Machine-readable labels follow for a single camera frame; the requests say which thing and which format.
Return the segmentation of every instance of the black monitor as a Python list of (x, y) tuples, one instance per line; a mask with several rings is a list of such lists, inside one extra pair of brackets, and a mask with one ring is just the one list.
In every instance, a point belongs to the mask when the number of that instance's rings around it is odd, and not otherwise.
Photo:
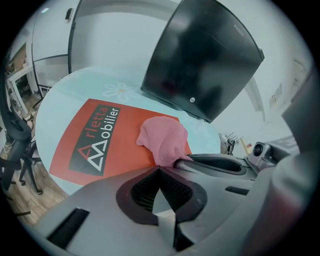
[(263, 60), (249, 31), (225, 6), (184, 0), (160, 37), (141, 90), (212, 122)]

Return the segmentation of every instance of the camera lens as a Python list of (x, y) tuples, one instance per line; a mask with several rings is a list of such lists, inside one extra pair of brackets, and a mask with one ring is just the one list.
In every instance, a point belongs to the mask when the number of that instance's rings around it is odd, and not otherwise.
[(264, 147), (261, 144), (257, 144), (253, 149), (253, 155), (258, 157), (261, 155), (263, 150), (264, 150)]

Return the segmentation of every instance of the cable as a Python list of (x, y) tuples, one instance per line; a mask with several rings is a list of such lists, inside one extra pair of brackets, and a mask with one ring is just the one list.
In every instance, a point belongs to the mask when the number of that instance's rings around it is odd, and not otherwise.
[(10, 147), (10, 146), (12, 146), (12, 145), (15, 143), (15, 141), (16, 141), (16, 140), (14, 140), (10, 145), (4, 144), (4, 146), (5, 146), (5, 147)]
[(4, 151), (4, 154), (5, 154), (5, 160), (8, 160), (8, 155), (7, 155), (6, 150), (5, 150), (5, 149), (3, 149), (3, 151)]
[(6, 154), (9, 153), (10, 149), (12, 149), (12, 146), (8, 148), (8, 151), (6, 151), (6, 148), (5, 148), (5, 147), (3, 148), (3, 150), (4, 150), (4, 152), (5, 152)]

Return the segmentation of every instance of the daisy decal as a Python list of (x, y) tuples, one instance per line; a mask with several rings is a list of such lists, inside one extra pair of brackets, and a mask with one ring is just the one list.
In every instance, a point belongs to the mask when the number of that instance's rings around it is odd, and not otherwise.
[(119, 82), (117, 85), (107, 84), (104, 87), (107, 90), (103, 93), (103, 96), (117, 96), (121, 102), (127, 102), (130, 97), (136, 99), (141, 97), (140, 94), (136, 93), (137, 88), (127, 86), (122, 82)]
[(71, 74), (68, 74), (66, 75), (64, 78), (62, 78), (64, 81), (68, 81), (70, 79), (74, 79), (74, 78), (79, 78), (80, 75), (82, 75), (83, 72), (81, 71), (75, 71), (75, 72), (72, 72)]

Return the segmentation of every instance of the logo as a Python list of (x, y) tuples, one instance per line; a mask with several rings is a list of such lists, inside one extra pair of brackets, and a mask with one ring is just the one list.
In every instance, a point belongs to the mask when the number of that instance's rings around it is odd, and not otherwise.
[(73, 150), (69, 169), (103, 176), (108, 148), (120, 113), (119, 107), (99, 104), (83, 128)]
[(244, 36), (245, 34), (240, 30), (240, 28), (238, 28), (238, 26), (236, 24), (233, 25), (233, 27), (239, 32), (239, 34), (241, 36)]

